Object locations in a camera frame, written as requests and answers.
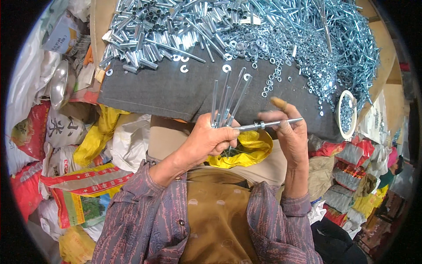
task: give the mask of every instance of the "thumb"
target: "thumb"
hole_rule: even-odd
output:
[[[279,127],[278,132],[288,139],[292,139],[294,137],[293,128],[291,127],[289,122],[287,122],[286,120],[283,120],[280,122],[280,127]]]
[[[240,131],[238,129],[234,129],[231,127],[222,127],[222,128],[216,128],[215,129],[215,140],[218,141],[217,143],[223,142],[223,141],[230,141],[235,138],[237,138],[240,134]]]

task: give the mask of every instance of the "fingernail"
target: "fingernail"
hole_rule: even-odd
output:
[[[281,129],[285,129],[288,125],[289,125],[289,122],[287,122],[286,120],[283,120],[280,122]]]

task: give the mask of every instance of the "green shirt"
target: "green shirt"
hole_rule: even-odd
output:
[[[381,180],[381,182],[378,185],[378,189],[381,189],[384,188],[386,185],[391,185],[394,180],[394,175],[390,171],[390,169],[388,169],[388,172],[384,175],[381,175],[379,179]]]

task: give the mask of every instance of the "hand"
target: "hand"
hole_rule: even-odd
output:
[[[239,126],[233,120],[233,126]],[[187,169],[204,162],[209,155],[218,156],[229,146],[237,146],[239,130],[231,127],[212,128],[211,113],[199,116],[192,133],[177,150],[187,162]]]
[[[258,114],[264,122],[287,120],[301,117],[294,105],[277,97],[271,98],[271,103],[282,111],[269,111]],[[281,122],[279,126],[274,126],[277,131],[281,150],[287,159],[287,167],[290,169],[305,168],[309,166],[307,128],[305,120],[289,124],[287,121]]]

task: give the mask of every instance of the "purple patterned shirt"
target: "purple patterned shirt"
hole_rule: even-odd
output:
[[[92,256],[94,264],[179,262],[190,230],[187,173],[163,187],[149,175],[149,168],[158,162],[147,155],[138,172],[114,195]],[[306,215],[311,209],[309,194],[282,196],[278,204],[278,188],[261,182],[248,202],[248,231],[260,262],[322,263]]]

